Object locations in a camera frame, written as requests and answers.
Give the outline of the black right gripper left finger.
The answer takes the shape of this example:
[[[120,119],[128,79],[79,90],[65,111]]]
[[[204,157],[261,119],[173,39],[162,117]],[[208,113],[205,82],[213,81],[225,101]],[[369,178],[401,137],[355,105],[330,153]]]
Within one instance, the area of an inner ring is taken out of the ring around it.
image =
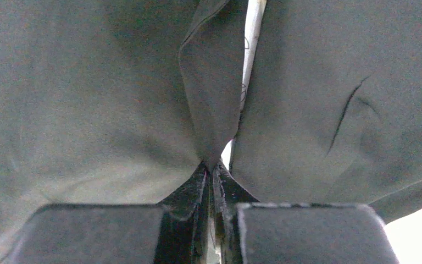
[[[153,205],[51,204],[24,224],[3,263],[205,263],[208,169]]]

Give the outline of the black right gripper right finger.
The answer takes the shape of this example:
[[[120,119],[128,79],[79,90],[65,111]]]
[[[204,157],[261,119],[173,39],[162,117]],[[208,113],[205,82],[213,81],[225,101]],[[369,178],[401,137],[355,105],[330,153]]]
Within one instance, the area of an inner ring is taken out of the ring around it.
[[[210,178],[221,263],[398,262],[367,205],[261,203],[221,162]]]

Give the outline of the black shirt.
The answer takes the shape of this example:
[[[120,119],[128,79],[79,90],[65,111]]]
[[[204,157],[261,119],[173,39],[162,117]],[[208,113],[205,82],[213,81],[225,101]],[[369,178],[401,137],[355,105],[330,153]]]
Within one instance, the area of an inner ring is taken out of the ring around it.
[[[422,1],[0,1],[0,260],[50,202],[156,203],[236,140],[260,201],[422,208]]]

